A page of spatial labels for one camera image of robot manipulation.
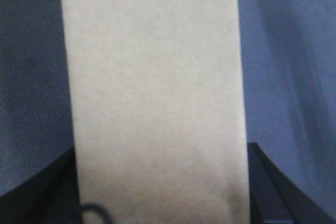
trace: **blue fabric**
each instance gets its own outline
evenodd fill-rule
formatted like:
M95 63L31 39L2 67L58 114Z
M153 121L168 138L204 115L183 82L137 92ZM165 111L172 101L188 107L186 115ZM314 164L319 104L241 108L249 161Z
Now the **blue fabric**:
M249 142L336 219L336 0L239 0Z
M0 0L0 196L72 147L60 0Z

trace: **cardboard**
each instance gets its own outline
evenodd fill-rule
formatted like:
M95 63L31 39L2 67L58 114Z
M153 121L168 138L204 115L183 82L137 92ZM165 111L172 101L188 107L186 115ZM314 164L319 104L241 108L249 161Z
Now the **cardboard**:
M62 7L81 202L117 223L248 224L237 0Z

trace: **black object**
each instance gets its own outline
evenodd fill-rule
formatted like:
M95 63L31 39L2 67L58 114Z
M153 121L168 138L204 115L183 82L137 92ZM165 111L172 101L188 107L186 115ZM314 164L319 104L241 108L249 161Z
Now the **black object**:
M251 218L260 224L294 224L285 203L252 145L248 145Z
M251 224L336 224L270 161L258 144L248 144L248 154ZM45 184L45 178L55 173L44 191L37 193L34 188ZM105 223L113 223L102 207L79 205L73 148L34 178L0 197L0 223L78 224L85 211L93 211Z
M252 224L336 224L272 163L257 143L248 144L248 156Z

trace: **beige paper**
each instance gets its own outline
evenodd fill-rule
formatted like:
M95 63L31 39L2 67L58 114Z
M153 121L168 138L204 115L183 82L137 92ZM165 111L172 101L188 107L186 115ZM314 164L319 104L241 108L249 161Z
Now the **beige paper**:
M249 223L237 0L62 0L81 202Z

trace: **black cable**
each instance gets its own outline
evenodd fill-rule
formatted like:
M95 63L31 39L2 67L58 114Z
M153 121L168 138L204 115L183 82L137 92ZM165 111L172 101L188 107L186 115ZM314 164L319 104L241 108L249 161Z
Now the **black cable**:
M94 204L94 203L88 203L85 205L80 206L75 214L70 217L67 222L61 222L61 224L82 224L82 215L85 212L93 212L97 216L100 217L103 224L114 224L112 217L109 215L109 213L101 206Z

